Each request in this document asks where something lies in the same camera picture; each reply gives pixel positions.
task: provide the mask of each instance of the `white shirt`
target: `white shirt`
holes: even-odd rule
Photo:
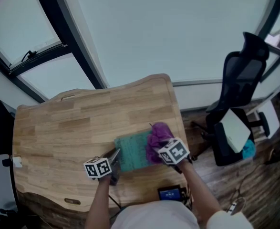
[[[194,214],[181,202],[156,201],[124,209],[111,229],[199,229]],[[207,229],[253,229],[242,213],[230,216],[224,211],[215,213]]]

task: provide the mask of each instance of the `window handle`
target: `window handle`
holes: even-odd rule
[[[29,51],[24,55],[24,57],[22,58],[21,62],[23,62],[23,60],[25,59],[26,55],[29,55],[27,58],[30,59],[30,58],[34,57],[34,55],[36,55],[36,54],[37,54],[37,51],[33,51],[33,52],[32,52],[31,50],[29,50]]]

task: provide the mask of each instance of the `purple cloth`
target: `purple cloth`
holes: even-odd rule
[[[152,133],[147,136],[146,159],[153,164],[161,164],[162,159],[154,148],[162,148],[170,138],[174,138],[174,135],[168,125],[163,122],[155,123],[152,128]]]

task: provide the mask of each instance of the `person's arm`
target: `person's arm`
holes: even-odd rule
[[[201,180],[193,165],[186,159],[177,165],[183,172],[194,198],[194,206],[205,225],[212,215],[221,211],[221,207],[207,185]]]
[[[90,207],[85,229],[109,229],[109,185],[111,176],[100,179],[93,203]]]

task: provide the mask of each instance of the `white sleeve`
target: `white sleeve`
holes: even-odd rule
[[[253,229],[253,226],[239,212],[231,216],[224,211],[218,211],[207,221],[207,229]]]

